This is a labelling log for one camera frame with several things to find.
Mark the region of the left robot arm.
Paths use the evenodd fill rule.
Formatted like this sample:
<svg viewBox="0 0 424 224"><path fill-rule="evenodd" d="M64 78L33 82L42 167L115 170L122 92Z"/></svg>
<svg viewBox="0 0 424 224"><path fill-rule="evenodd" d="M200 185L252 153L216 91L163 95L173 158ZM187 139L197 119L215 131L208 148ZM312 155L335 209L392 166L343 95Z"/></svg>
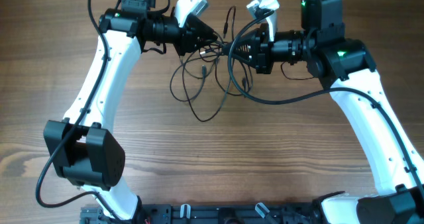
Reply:
<svg viewBox="0 0 424 224"><path fill-rule="evenodd" d="M119 0L94 27L98 44L93 63L72 106L61 121L49 121L44 140L47 166L99 202L107 223L150 223L140 198L125 179L125 152L113 137L113 123L133 66L146 42L172 44L182 56L216 39L200 20L207 0L178 0L175 7L155 9L156 0Z"/></svg>

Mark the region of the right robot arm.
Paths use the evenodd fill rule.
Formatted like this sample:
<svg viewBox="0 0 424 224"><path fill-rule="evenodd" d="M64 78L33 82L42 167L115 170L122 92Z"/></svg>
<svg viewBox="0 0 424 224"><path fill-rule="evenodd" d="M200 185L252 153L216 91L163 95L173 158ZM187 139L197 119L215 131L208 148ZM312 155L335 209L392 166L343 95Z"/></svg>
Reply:
<svg viewBox="0 0 424 224"><path fill-rule="evenodd" d="M277 30L277 0L252 0L253 20L226 45L259 74L305 62L347 117L369 163L376 194L335 192L311 204L312 223L422 223L423 159L384 93L365 44L345 37L342 0L301 0L301 30Z"/></svg>

